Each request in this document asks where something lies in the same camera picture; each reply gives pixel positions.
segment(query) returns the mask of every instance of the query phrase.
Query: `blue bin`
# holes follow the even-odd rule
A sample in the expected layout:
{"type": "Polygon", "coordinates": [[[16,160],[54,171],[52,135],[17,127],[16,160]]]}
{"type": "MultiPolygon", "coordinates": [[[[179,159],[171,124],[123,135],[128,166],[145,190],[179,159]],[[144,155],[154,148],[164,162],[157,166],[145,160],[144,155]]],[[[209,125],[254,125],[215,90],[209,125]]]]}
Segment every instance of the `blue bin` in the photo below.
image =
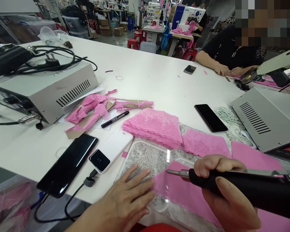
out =
{"type": "Polygon", "coordinates": [[[134,29],[134,19],[132,17],[128,17],[128,30],[132,31],[134,29]]]}

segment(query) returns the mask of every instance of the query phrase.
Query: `charging cable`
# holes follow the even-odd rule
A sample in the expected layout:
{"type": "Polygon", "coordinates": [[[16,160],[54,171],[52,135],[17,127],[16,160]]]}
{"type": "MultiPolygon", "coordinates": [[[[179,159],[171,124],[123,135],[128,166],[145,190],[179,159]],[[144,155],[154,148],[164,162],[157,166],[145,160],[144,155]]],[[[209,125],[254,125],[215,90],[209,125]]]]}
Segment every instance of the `charging cable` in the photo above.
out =
{"type": "Polygon", "coordinates": [[[34,212],[34,219],[36,222],[38,223],[50,223],[50,222],[57,222],[57,221],[66,221],[66,220],[71,220],[72,222],[75,222],[75,219],[80,217],[81,214],[76,215],[76,216],[71,216],[68,213],[68,205],[69,203],[72,201],[72,199],[75,197],[75,195],[77,194],[77,192],[85,185],[87,187],[92,187],[95,183],[95,180],[93,179],[95,177],[95,175],[98,172],[94,169],[90,175],[88,177],[86,177],[86,179],[84,180],[84,183],[76,190],[76,192],[70,197],[70,199],[68,200],[67,204],[64,207],[64,213],[66,215],[66,217],[64,218],[55,218],[55,219],[51,219],[51,220],[40,220],[37,216],[37,212],[39,210],[39,208],[41,207],[41,205],[46,201],[46,199],[48,198],[49,194],[45,193],[38,205],[38,207],[36,208],[35,212],[34,212]]]}

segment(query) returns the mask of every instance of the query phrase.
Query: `white power bank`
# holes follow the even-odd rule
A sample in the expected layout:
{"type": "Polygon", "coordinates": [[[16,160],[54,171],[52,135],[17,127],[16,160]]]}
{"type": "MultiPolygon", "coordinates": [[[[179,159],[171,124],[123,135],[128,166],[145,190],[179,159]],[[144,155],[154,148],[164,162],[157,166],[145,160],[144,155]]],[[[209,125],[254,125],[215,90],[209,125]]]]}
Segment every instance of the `white power bank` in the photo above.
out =
{"type": "Polygon", "coordinates": [[[132,140],[133,135],[120,127],[88,159],[102,174],[132,140]]]}

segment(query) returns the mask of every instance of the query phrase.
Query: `black handle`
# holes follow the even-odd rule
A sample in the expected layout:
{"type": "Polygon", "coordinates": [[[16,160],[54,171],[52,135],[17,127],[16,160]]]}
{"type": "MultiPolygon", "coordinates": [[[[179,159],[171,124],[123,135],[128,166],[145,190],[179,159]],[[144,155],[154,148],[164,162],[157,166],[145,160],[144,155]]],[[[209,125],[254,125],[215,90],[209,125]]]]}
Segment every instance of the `black handle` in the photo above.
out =
{"type": "Polygon", "coordinates": [[[233,183],[254,207],[290,219],[290,180],[241,172],[218,172],[217,170],[211,170],[209,177],[203,178],[198,177],[194,169],[189,170],[192,184],[223,197],[215,181],[218,176],[233,183]]]}

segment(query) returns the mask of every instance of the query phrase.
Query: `clear plastic tray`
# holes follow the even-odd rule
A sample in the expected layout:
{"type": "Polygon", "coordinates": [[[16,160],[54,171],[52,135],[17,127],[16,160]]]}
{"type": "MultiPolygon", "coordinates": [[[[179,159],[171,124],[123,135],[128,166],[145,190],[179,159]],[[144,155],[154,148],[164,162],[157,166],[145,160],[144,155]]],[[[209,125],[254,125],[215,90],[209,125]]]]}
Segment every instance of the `clear plastic tray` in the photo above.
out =
{"type": "MultiPolygon", "coordinates": [[[[184,124],[180,125],[182,134],[185,134],[188,128],[190,127],[184,124]]],[[[144,179],[144,181],[146,181],[164,170],[174,160],[193,168],[194,162],[198,158],[198,156],[186,153],[182,150],[169,150],[149,140],[135,138],[127,154],[125,162],[123,163],[117,176],[117,179],[119,179],[128,170],[128,168],[136,163],[139,167],[132,174],[133,176],[131,176],[131,178],[139,174],[142,170],[150,168],[151,174],[144,179]]],[[[152,200],[149,204],[149,208],[158,211],[162,215],[192,231],[223,231],[222,228],[216,227],[214,224],[204,220],[196,214],[189,212],[180,205],[173,204],[170,200],[164,199],[160,196],[156,196],[152,200]]]]}

